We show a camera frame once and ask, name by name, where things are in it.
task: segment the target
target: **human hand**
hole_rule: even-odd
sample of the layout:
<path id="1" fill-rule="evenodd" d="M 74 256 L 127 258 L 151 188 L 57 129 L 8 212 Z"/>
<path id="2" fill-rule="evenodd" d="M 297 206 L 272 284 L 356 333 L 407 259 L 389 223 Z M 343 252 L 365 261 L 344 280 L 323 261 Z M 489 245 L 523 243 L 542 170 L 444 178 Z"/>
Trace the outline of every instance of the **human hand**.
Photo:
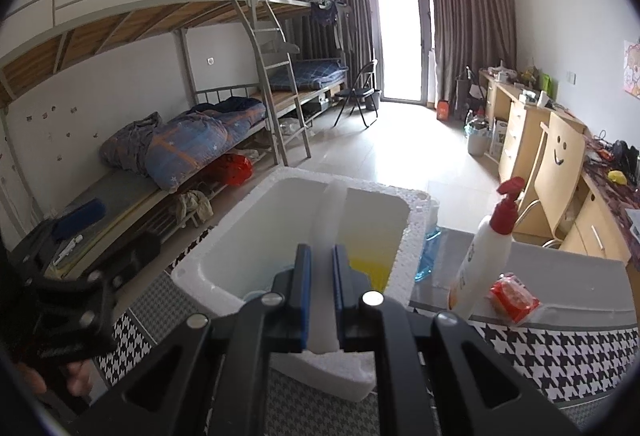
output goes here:
<path id="1" fill-rule="evenodd" d="M 73 396 L 85 396 L 91 392 L 94 384 L 91 381 L 90 366 L 91 363 L 89 360 L 72 362 L 66 365 L 66 369 L 69 372 L 69 377 L 66 380 L 66 388 Z M 39 372 L 21 362 L 17 367 L 34 394 L 47 392 L 47 384 Z"/>

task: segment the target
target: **window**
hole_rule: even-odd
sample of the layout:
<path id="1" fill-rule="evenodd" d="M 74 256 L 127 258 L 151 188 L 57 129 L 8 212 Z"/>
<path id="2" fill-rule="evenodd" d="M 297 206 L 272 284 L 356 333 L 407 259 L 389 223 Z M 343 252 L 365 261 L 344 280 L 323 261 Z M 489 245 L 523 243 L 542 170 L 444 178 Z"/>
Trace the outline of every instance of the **window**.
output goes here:
<path id="1" fill-rule="evenodd" d="M 431 49 L 436 48 L 436 21 L 435 14 L 433 13 L 433 0 L 429 0 L 429 17 L 431 18 Z"/>

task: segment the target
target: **bed ladder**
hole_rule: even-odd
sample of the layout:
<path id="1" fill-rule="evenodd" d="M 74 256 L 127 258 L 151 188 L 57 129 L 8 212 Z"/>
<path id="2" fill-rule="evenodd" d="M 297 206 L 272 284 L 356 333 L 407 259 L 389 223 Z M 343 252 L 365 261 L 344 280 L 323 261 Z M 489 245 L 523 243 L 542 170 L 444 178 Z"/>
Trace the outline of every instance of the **bed ladder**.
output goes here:
<path id="1" fill-rule="evenodd" d="M 237 1 L 234 1 L 234 7 L 236 8 L 236 13 L 240 16 L 240 21 L 244 26 L 247 34 L 249 35 L 249 39 L 251 40 L 251 44 L 254 50 L 256 67 L 258 69 L 258 78 L 260 79 L 260 88 L 262 90 L 263 97 L 265 99 L 265 103 L 267 104 L 268 115 L 271 117 L 271 134 L 275 136 L 275 143 L 277 144 L 278 151 L 282 156 L 282 161 L 284 165 L 289 165 L 289 159 L 287 157 L 287 149 L 286 146 L 289 142 L 291 142 L 294 138 L 298 137 L 300 134 L 302 135 L 302 140 L 305 144 L 306 157 L 311 158 L 311 148 L 309 145 L 309 138 L 306 133 L 306 123 L 305 118 L 302 113 L 302 105 L 300 104 L 300 96 L 298 94 L 298 86 L 296 85 L 296 78 L 293 74 L 293 64 L 291 63 L 290 52 L 294 52 L 291 48 L 290 43 L 287 43 L 287 40 L 284 36 L 284 31 L 282 26 L 280 25 L 278 19 L 276 18 L 273 9 L 269 5 L 269 1 L 265 0 L 263 5 L 267 9 L 267 14 L 269 20 L 273 24 L 272 28 L 256 28 L 255 25 L 257 23 L 255 19 L 255 13 L 253 12 L 253 7 L 250 11 L 251 21 L 246 18 L 244 11 L 240 7 Z M 276 32 L 279 38 L 282 39 L 281 48 L 277 48 L 275 52 L 284 53 L 286 55 L 286 60 L 282 62 L 277 62 L 275 64 L 265 64 L 264 58 L 262 56 L 263 53 L 272 53 L 272 51 L 265 51 L 260 46 L 260 42 L 257 39 L 257 35 L 263 32 Z M 295 130 L 292 135 L 290 135 L 286 140 L 282 137 L 282 131 L 280 130 L 280 123 L 278 122 L 278 113 L 276 111 L 275 105 L 273 103 L 273 94 L 271 93 L 271 85 L 269 83 L 269 71 L 280 68 L 282 66 L 287 67 L 287 75 L 289 76 L 289 87 L 291 88 L 291 93 L 293 94 L 293 101 L 295 104 L 296 115 L 298 117 L 298 125 L 299 129 Z M 279 164 L 278 156 L 274 153 L 274 162 Z"/>

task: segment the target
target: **blue liquid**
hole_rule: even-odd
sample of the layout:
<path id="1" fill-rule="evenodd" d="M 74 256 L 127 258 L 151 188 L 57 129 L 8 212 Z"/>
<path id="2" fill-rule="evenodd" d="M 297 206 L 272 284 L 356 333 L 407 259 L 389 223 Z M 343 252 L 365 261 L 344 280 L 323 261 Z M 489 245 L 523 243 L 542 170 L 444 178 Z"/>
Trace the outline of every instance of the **blue liquid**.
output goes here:
<path id="1" fill-rule="evenodd" d="M 436 226 L 424 236 L 420 264 L 418 265 L 418 271 L 415 273 L 416 282 L 431 275 L 436 257 L 438 257 L 438 250 L 440 249 L 440 234 L 440 229 Z"/>

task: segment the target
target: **white foam box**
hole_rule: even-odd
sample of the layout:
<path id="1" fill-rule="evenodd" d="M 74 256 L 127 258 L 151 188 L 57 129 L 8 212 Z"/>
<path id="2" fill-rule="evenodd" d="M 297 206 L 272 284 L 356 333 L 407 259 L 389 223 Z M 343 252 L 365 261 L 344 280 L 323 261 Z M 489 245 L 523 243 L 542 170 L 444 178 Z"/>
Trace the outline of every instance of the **white foam box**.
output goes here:
<path id="1" fill-rule="evenodd" d="M 499 160 L 500 155 L 502 154 L 502 148 L 504 147 L 504 138 L 507 134 L 508 123 L 504 120 L 494 118 L 493 125 L 491 145 L 489 146 L 489 156 L 495 160 Z"/>
<path id="2" fill-rule="evenodd" d="M 174 282 L 216 315 L 237 312 L 249 292 L 269 290 L 276 273 L 309 242 L 322 193 L 347 183 L 338 242 L 350 258 L 391 268 L 385 295 L 408 306 L 430 215 L 428 194 L 353 178 L 279 168 L 240 201 L 172 272 Z M 375 386 L 372 353 L 272 356 L 284 374 L 357 402 Z"/>

